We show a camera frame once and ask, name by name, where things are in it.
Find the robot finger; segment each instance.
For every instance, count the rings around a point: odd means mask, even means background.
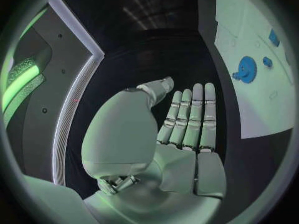
[[[182,141],[186,132],[186,127],[189,119],[190,113],[190,103],[191,103],[192,92],[189,89],[184,90],[182,95],[182,101],[180,103],[177,120],[170,136],[169,142],[181,148]]]
[[[205,84],[205,113],[199,149],[209,148],[212,151],[216,145],[216,94],[212,83]]]
[[[201,126],[202,97],[203,86],[197,83],[193,86],[190,117],[183,140],[183,149],[185,150],[195,151],[197,147]]]
[[[159,143],[162,144],[168,143],[173,127],[175,125],[175,120],[177,118],[181,100],[182,100],[182,92],[176,91],[173,95],[172,103],[169,108],[166,120],[164,121],[164,124],[162,125],[157,136],[157,141]]]

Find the robotic hand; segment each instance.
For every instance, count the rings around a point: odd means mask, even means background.
[[[161,172],[159,189],[223,198],[226,179],[215,149],[215,88],[195,84],[193,93],[174,93],[166,120],[157,133],[150,111],[173,89],[172,78],[126,89],[110,98],[93,118],[82,145],[86,172],[112,195],[135,184],[154,164]],[[205,114],[202,123],[202,110]]]

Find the white panel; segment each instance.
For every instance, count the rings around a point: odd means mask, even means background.
[[[243,9],[242,27],[236,37],[235,24],[240,24],[240,9]],[[253,82],[246,84],[232,78],[240,110],[241,138],[292,128],[295,113],[293,77],[282,43],[275,47],[269,40],[270,23],[249,0],[217,0],[217,12],[215,45],[231,78],[244,56],[254,58],[257,64]],[[263,64],[265,56],[272,60],[272,68]]]

